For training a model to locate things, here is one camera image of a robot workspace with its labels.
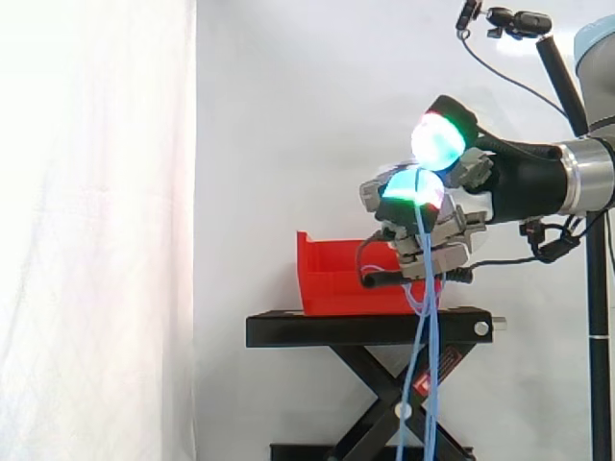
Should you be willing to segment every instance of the green light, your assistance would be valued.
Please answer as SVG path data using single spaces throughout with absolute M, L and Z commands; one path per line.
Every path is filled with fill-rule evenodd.
M 456 126 L 442 115 L 427 112 L 412 132 L 412 154 L 422 168 L 441 171 L 465 152 L 465 139 Z
M 432 204 L 440 208 L 444 200 L 444 184 L 431 171 L 411 166 L 390 179 L 382 197 L 408 200 L 419 206 Z

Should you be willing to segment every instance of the red label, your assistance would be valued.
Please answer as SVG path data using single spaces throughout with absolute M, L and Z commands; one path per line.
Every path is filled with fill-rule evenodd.
M 446 348 L 440 354 L 438 381 L 442 382 L 444 379 L 446 379 L 446 377 L 451 374 L 451 371 L 459 364 L 462 359 L 463 355 L 461 355 L 457 349 L 452 346 Z M 417 392 L 417 394 L 419 394 L 423 398 L 426 398 L 430 394 L 431 388 L 429 370 L 423 372 L 419 377 L 417 377 L 412 387 Z

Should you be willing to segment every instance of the silver band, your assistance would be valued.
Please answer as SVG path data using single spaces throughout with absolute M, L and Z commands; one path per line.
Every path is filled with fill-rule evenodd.
M 561 162 L 566 171 L 566 198 L 560 214 L 576 214 L 603 209 L 615 187 L 613 160 L 601 142 L 585 138 L 560 144 Z

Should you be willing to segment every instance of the blue tube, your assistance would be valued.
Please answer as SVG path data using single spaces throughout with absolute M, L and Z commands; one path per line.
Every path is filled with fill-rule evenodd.
M 433 265 L 431 261 L 431 235 L 425 232 L 425 225 L 423 223 L 423 217 L 421 216 L 420 208 L 415 208 L 416 220 L 419 227 L 419 234 L 421 237 L 421 243 L 423 246 L 423 256 L 425 260 L 425 296 L 422 303 L 422 308 L 419 312 L 419 326 L 417 328 L 414 337 L 414 347 L 412 348 L 412 355 L 410 357 L 410 363 L 406 373 L 406 379 L 404 380 L 404 388 L 402 392 L 402 411 L 400 412 L 400 430 L 399 430 L 399 443 L 396 450 L 396 461 L 403 461 L 404 457 L 404 432 L 406 428 L 405 423 L 405 410 L 409 401 L 410 384 L 412 376 L 414 375 L 414 369 L 416 367 L 416 360 L 420 349 L 421 338 L 423 329 L 425 327 L 425 320 L 430 317 L 430 341 L 429 341 L 429 357 L 430 357 L 430 395 L 427 408 L 427 418 L 425 424 L 425 436 L 424 436 L 424 461 L 433 461 L 435 459 L 435 444 L 437 435 L 437 414 L 439 411 L 438 401 L 438 370 L 439 370 L 439 354 L 440 354 L 440 334 L 438 326 L 437 305 L 438 296 L 435 292 L 435 280 L 433 274 Z M 412 308 L 417 311 L 418 307 L 416 300 L 414 300 L 410 294 L 409 286 L 405 286 L 406 298 Z

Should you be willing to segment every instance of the red storage box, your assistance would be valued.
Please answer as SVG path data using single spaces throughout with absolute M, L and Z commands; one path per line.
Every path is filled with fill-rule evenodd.
M 307 233 L 297 232 L 297 272 L 306 315 L 412 313 L 401 286 L 367 289 L 360 284 L 355 267 L 360 243 L 360 240 L 312 242 Z M 382 242 L 367 246 L 361 262 L 399 271 L 395 253 Z M 417 301 L 423 300 L 424 290 L 424 282 L 412 283 L 412 296 Z

